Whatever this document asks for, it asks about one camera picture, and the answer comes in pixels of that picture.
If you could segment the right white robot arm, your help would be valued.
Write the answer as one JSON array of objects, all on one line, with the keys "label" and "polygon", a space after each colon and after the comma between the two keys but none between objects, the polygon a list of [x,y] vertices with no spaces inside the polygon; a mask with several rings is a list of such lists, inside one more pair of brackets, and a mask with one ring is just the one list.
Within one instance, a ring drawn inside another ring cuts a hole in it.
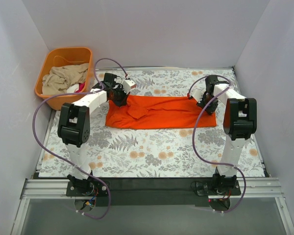
[{"label": "right white robot arm", "polygon": [[246,98],[231,88],[231,81],[221,75],[203,77],[206,90],[203,95],[198,92],[191,94],[202,109],[200,115],[212,115],[218,102],[225,105],[223,130],[226,135],[221,161],[213,176],[204,183],[197,184],[198,195],[241,193],[237,182],[237,164],[243,146],[257,129],[257,101]]}]

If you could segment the orange t shirt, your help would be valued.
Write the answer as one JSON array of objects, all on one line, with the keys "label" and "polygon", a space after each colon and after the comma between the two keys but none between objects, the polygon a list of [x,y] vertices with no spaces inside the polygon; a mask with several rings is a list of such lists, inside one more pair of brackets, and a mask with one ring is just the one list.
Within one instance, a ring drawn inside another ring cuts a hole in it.
[{"label": "orange t shirt", "polygon": [[193,128],[202,109],[187,97],[130,95],[121,107],[109,101],[105,125],[118,129]]}]

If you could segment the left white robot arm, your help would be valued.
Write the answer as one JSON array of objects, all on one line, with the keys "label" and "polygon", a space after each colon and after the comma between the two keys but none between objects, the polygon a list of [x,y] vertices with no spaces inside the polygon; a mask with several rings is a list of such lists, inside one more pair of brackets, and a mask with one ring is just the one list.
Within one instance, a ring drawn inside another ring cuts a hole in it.
[{"label": "left white robot arm", "polygon": [[88,196],[95,189],[89,176],[92,170],[86,163],[84,146],[90,137],[91,113],[109,100],[118,107],[126,105],[130,91],[135,87],[136,83],[127,77],[105,73],[103,81],[95,84],[89,94],[73,103],[62,105],[57,134],[65,144],[74,166],[68,179],[80,194]]}]

